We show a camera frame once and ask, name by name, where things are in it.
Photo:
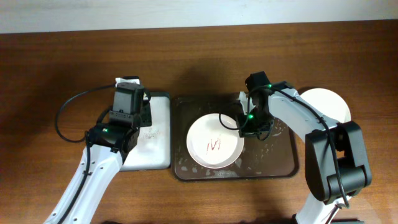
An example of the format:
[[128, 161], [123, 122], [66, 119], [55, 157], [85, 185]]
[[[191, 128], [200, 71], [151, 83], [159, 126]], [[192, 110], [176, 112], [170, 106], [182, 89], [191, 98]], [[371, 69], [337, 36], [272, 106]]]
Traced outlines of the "cream plate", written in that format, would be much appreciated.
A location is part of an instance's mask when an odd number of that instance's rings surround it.
[[351, 112], [347, 103], [334, 91], [324, 88], [313, 88], [303, 92], [300, 96], [329, 118], [341, 123], [351, 121]]

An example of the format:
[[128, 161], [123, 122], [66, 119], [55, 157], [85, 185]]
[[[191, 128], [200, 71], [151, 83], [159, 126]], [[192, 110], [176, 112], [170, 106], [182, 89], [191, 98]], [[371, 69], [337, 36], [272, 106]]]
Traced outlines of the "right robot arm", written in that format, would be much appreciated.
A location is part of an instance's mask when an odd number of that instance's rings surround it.
[[369, 186], [372, 175], [363, 132], [354, 121], [342, 123], [306, 102], [286, 81], [271, 83], [264, 72], [245, 80], [243, 112], [236, 117], [240, 137], [270, 136], [281, 120], [305, 143], [305, 178], [310, 190], [294, 223], [331, 223], [349, 200]]

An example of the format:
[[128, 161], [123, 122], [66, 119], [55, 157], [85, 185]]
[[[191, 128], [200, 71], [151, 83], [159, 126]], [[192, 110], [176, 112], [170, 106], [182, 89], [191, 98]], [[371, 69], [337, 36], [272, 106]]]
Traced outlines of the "pink plate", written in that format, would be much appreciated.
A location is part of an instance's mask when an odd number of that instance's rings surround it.
[[220, 169], [235, 162], [244, 147], [233, 118], [225, 114], [206, 114], [198, 118], [188, 129], [187, 150], [199, 165]]

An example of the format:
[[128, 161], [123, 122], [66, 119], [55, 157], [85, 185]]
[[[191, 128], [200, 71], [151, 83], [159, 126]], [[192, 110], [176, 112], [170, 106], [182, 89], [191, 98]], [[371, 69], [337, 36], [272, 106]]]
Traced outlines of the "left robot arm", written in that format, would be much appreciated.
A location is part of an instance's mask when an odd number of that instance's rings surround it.
[[85, 132], [85, 148], [67, 189], [45, 223], [89, 223], [113, 177], [137, 145], [141, 111], [150, 101], [143, 85], [116, 85], [109, 122], [98, 119]]

